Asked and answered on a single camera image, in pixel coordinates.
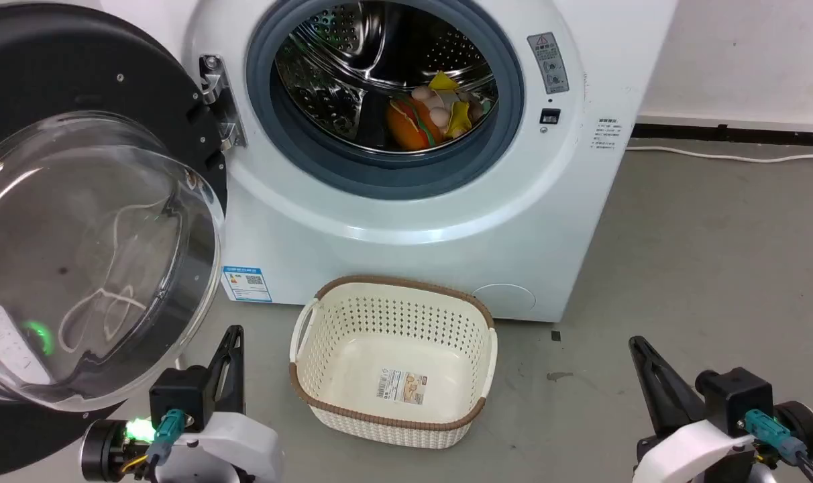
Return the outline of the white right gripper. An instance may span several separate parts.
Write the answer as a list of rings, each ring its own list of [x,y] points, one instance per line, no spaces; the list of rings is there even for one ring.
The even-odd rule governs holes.
[[[655,436],[669,436],[640,442],[648,451],[637,483],[779,483],[780,464],[813,483],[811,409],[791,400],[775,405],[772,417],[750,410],[747,433],[729,437],[703,420],[704,401],[645,337],[631,337],[629,349]]]

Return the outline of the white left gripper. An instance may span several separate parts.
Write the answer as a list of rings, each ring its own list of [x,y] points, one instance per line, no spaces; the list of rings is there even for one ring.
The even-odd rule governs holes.
[[[202,432],[170,411],[149,419],[97,420],[81,443],[81,474],[91,483],[281,483],[277,433],[245,412],[245,337],[229,327],[211,358],[207,394],[216,412]]]

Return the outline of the white front-load washing machine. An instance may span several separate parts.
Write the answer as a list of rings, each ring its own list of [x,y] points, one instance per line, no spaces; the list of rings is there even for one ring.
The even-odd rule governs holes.
[[[526,321],[558,322],[630,140],[679,0],[478,0],[511,42],[524,80],[513,144],[489,171],[445,195],[370,199],[287,161],[248,98],[248,42],[275,0],[98,0],[162,41],[191,74],[222,57],[248,146],[226,152],[224,266],[258,267],[276,305],[304,305],[349,275],[415,279],[472,294],[497,282],[536,298]],[[548,95],[527,36],[551,32],[570,90]],[[542,108],[559,108],[541,125]],[[624,131],[590,147],[600,118]]]

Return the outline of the metal door hinge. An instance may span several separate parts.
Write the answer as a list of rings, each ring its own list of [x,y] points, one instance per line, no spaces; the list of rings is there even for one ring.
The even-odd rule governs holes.
[[[248,140],[237,108],[237,101],[233,95],[225,61],[218,55],[201,55],[199,70],[204,102],[219,124],[221,150],[246,148]]]

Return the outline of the black washer door glass bowl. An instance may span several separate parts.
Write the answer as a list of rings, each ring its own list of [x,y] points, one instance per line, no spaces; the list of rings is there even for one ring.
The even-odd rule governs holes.
[[[225,169],[200,79],[145,30],[0,4],[0,305],[52,379],[0,374],[0,475],[182,355],[219,282]]]

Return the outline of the blue energy label sticker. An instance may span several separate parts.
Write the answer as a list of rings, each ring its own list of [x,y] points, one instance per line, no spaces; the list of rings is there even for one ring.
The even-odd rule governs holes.
[[[222,285],[232,301],[272,303],[268,285],[258,267],[223,266]]]

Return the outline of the paper label with barcode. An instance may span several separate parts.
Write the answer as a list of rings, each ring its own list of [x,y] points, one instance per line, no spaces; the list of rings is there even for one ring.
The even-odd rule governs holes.
[[[383,368],[378,379],[376,397],[394,403],[422,406],[429,379],[411,371]]]

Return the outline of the round white filter cover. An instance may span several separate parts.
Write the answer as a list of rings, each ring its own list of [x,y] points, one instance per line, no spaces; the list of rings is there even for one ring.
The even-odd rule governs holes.
[[[477,288],[472,293],[494,318],[525,320],[536,303],[535,295],[520,285],[497,282]]]

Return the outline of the white power strip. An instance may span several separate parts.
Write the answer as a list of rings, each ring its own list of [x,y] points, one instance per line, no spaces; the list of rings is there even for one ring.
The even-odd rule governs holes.
[[[47,385],[52,381],[34,344],[17,328],[1,305],[0,374],[5,374],[18,383]]]

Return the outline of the small text sticker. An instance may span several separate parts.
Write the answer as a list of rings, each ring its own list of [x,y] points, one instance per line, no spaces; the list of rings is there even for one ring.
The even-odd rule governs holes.
[[[614,150],[621,142],[624,127],[616,118],[600,118],[591,137],[590,147],[597,150]]]

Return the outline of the black baseboard strip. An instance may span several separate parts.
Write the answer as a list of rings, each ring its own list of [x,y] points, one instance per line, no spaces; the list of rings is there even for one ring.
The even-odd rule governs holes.
[[[640,140],[697,140],[705,142],[731,142],[768,144],[768,146],[813,147],[813,132],[781,131],[780,129],[741,129],[720,123],[716,127],[665,125],[664,123],[637,123],[632,138]]]

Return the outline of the hamburger plush toy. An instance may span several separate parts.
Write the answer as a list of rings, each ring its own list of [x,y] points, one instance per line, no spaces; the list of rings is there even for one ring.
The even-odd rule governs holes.
[[[385,112],[389,133],[403,150],[419,151],[440,146],[444,139],[424,102],[411,96],[391,96]]]

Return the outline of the yellow plush toy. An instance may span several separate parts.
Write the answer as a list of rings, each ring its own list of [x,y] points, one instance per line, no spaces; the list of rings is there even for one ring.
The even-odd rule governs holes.
[[[456,140],[456,138],[468,133],[473,128],[473,119],[470,117],[472,108],[471,96],[468,92],[462,91],[458,83],[451,79],[444,72],[438,71],[428,86],[435,91],[453,91],[458,100],[451,104],[451,119],[446,132],[441,132],[444,140]]]

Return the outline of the stainless steel washer drum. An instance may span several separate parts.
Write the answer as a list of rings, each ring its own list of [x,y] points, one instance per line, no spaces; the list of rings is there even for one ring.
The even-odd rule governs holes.
[[[428,11],[397,2],[331,4],[288,34],[274,64],[294,107],[334,140],[382,155],[419,155],[451,146],[494,110],[494,74],[473,40]],[[427,150],[401,149],[385,112],[438,71],[471,96],[473,128]]]

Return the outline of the grey warning sticker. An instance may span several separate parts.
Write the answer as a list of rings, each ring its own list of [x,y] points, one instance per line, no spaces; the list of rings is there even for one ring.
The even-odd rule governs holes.
[[[565,62],[554,34],[545,32],[527,36],[527,42],[538,64],[545,92],[548,95],[568,92],[570,86]]]

